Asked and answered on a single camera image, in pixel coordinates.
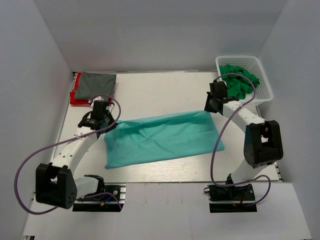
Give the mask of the teal t shirt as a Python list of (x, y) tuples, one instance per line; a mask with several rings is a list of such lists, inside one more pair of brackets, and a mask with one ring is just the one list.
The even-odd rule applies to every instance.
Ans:
[(211, 153), (225, 146), (212, 116), (189, 111), (118, 122), (104, 136), (106, 169)]

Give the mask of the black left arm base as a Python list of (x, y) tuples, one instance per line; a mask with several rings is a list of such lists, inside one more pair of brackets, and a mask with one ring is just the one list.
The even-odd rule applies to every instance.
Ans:
[(105, 183), (104, 178), (87, 174), (75, 180), (77, 199), (74, 212), (119, 213), (126, 197), (125, 183)]

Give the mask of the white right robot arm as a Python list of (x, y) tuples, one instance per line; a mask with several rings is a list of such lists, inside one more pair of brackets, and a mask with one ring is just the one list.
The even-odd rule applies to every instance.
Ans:
[[(227, 86), (223, 81), (215, 80), (209, 86), (204, 110), (227, 118), (214, 145), (210, 177), (214, 185), (226, 188), (226, 195), (236, 200), (243, 195), (243, 186), (260, 178), (258, 174), (263, 169), (283, 158), (280, 125), (275, 120), (267, 121), (252, 113), (245, 108), (247, 102), (241, 103), (236, 97), (228, 96)], [(229, 174), (225, 184), (219, 184), (214, 180), (214, 159), (222, 135), (230, 122), (236, 124), (244, 133), (244, 160)]]

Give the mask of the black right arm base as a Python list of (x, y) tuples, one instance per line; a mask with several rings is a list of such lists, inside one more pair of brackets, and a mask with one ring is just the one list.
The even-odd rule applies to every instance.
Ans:
[(208, 185), (203, 192), (209, 197), (210, 213), (255, 213), (256, 197), (253, 186), (218, 187)]

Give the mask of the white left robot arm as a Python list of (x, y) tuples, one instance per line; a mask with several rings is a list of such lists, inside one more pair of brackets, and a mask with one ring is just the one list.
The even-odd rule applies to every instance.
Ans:
[(116, 128), (110, 112), (111, 102), (98, 96), (92, 100), (91, 111), (77, 125), (75, 140), (48, 164), (41, 163), (35, 171), (35, 199), (38, 203), (70, 209), (74, 202), (83, 197), (99, 200), (105, 196), (103, 177), (86, 174), (74, 178), (74, 172), (89, 148), (102, 134)]

